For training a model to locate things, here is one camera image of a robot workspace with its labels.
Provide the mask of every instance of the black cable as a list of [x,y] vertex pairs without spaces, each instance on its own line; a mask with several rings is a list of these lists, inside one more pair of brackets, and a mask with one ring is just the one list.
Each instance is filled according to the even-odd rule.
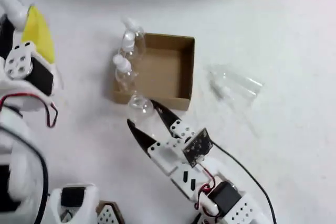
[[273,224],[277,224],[277,220],[275,218],[275,213],[274,213],[274,209],[273,209],[273,205],[272,202],[270,200],[270,198],[268,197],[267,192],[265,191],[265,189],[262,187],[262,185],[258,182],[258,180],[248,171],[248,169],[245,168],[244,165],[242,165],[241,162],[239,162],[233,155],[231,155],[228,151],[224,150],[223,148],[221,148],[218,144],[216,144],[214,141],[210,140],[218,149],[220,149],[222,152],[224,152],[226,155],[228,155],[230,158],[232,158],[250,177],[251,179],[257,184],[257,186],[260,188],[260,190],[264,193],[269,208],[271,209],[271,214],[272,214],[272,219],[273,219]]
[[30,143],[28,143],[26,140],[24,140],[22,137],[20,137],[16,133],[12,132],[11,130],[1,125],[0,125],[0,131],[6,132],[8,135],[15,138],[16,140],[21,142],[23,145],[27,146],[38,157],[38,159],[41,162],[42,174],[43,174],[43,190],[42,190],[40,207],[38,209],[37,216],[34,222],[34,224],[40,224],[42,222],[42,217],[46,209],[47,200],[48,200],[49,176],[48,176],[48,168],[47,168],[46,161],[43,158],[41,152],[37,148],[32,146]]

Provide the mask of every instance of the white tabletop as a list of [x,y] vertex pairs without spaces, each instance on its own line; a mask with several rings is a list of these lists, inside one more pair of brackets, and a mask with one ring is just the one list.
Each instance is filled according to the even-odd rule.
[[[111,56],[121,16],[150,33],[196,39],[190,108],[178,115],[232,152],[268,192],[278,223],[336,218],[336,0],[24,0],[46,15],[65,82],[58,124],[26,114],[49,164],[51,187],[93,182],[126,223],[185,223],[193,204],[137,145],[125,107],[111,102]],[[258,137],[226,116],[204,66],[231,63],[266,85],[246,111]],[[242,188],[269,216],[251,179],[224,155]]]

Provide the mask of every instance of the brown cardboard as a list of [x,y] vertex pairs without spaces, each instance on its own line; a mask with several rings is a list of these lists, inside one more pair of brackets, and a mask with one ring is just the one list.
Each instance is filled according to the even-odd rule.
[[[193,87],[195,39],[146,34],[146,55],[137,66],[137,89],[170,109],[187,110]],[[130,94],[113,84],[113,100],[126,104]]]

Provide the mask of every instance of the white robot bracket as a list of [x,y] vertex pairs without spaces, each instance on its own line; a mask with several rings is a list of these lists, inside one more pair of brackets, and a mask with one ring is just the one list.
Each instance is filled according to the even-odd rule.
[[269,224],[251,195],[238,190],[234,174],[209,156],[213,147],[206,129],[195,131],[165,106],[152,100],[170,133],[165,142],[154,140],[128,119],[138,144],[176,187],[195,204],[204,223]]

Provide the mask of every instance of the plastic bottle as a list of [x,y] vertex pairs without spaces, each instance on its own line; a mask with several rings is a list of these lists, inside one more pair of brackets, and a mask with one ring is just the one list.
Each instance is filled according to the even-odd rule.
[[117,67],[115,75],[120,89],[124,92],[132,93],[128,103],[128,116],[133,122],[141,123],[153,114],[153,104],[136,89],[136,74],[133,72],[129,60],[121,54],[117,54],[113,57],[113,62]]
[[115,75],[120,89],[125,92],[134,92],[136,75],[132,70],[129,60],[124,58],[121,54],[117,54],[113,57],[113,63],[117,67]]
[[141,60],[141,55],[135,46],[135,34],[131,31],[126,31],[121,42],[121,54],[129,60],[133,69],[138,65]]
[[145,32],[143,28],[133,19],[124,18],[122,21],[128,31],[135,35],[135,46],[137,47],[139,58],[141,59],[146,54]]

